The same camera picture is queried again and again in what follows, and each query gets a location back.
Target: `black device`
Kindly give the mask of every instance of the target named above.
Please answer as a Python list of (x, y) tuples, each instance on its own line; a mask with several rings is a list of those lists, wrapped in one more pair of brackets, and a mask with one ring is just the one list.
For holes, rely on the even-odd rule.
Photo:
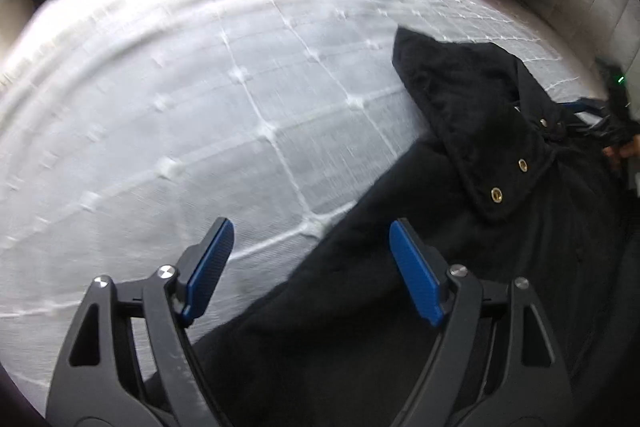
[[(56, 364), (46, 420), (52, 427), (230, 427), (185, 334), (201, 316), (232, 250), (231, 222), (218, 218), (199, 245), (148, 279), (96, 277)], [(572, 416), (567, 372), (530, 283), (481, 281), (449, 266), (411, 225), (392, 223), (389, 242), (417, 312), (440, 331), (393, 427), (551, 427)], [(146, 320), (171, 412), (145, 396), (131, 328)], [(481, 318), (492, 321), (478, 396), (454, 411)]]

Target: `black garment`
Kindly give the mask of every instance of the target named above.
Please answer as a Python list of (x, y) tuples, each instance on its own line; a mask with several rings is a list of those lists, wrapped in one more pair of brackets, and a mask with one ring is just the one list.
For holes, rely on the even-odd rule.
[(394, 66), (432, 131), (286, 283), (195, 346), (234, 427), (391, 425), (434, 339), (388, 249), (398, 217), (482, 279), (530, 279), (572, 375), (586, 359), (625, 237), (600, 147), (494, 44), (401, 28)]

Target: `bed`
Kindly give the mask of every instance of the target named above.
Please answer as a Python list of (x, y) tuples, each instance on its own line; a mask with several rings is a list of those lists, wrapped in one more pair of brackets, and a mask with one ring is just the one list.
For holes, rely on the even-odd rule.
[[(50, 1), (1, 77), (0, 360), (20, 390), (44, 411), (94, 276), (145, 277), (216, 216), (235, 223), (236, 247), (192, 340), (286, 278), (424, 131), (390, 61), (398, 25), (494, 42), (557, 101), (603, 96), (597, 46), (572, 49), (560, 36), (568, 23), (529, 5)], [(623, 5), (637, 15), (638, 0)], [(559, 31), (535, 13), (544, 10)], [(623, 66), (635, 67), (638, 18), (615, 17), (607, 42), (633, 36)], [(146, 333), (135, 329), (148, 375)]]

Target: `white bedsheet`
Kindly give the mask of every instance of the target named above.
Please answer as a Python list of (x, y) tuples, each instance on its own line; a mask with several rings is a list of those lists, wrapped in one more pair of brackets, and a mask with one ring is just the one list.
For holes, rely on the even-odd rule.
[(2, 70), (0, 360), (38, 409), (94, 276), (146, 277), (229, 217), (197, 337), (409, 147), (424, 123), (391, 65), (398, 24), (493, 41), (557, 100), (599, 94), (511, 0), (53, 0), (33, 20)]

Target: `person's hand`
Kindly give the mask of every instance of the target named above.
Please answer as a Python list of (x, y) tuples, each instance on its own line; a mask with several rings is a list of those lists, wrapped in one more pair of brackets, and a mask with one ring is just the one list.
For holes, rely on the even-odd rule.
[(611, 166), (619, 169), (622, 158), (640, 156), (640, 134), (636, 134), (631, 142), (625, 143), (622, 147), (605, 147), (602, 151), (609, 158)]

